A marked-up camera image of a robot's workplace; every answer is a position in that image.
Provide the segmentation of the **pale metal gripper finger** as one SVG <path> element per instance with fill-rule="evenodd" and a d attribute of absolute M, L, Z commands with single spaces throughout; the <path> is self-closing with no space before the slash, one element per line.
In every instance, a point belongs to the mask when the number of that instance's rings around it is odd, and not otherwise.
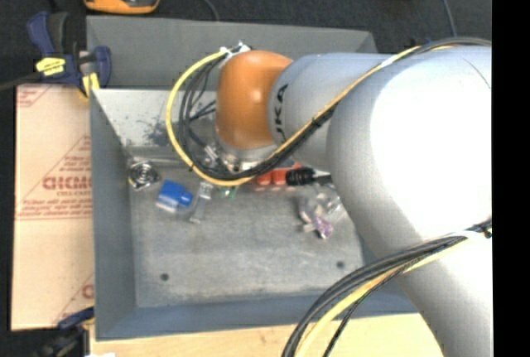
<path fill-rule="evenodd" d="M 205 219 L 206 206 L 211 201 L 213 189 L 214 186 L 209 182 L 202 181 L 200 183 L 189 217 L 191 223 L 200 224 Z"/>

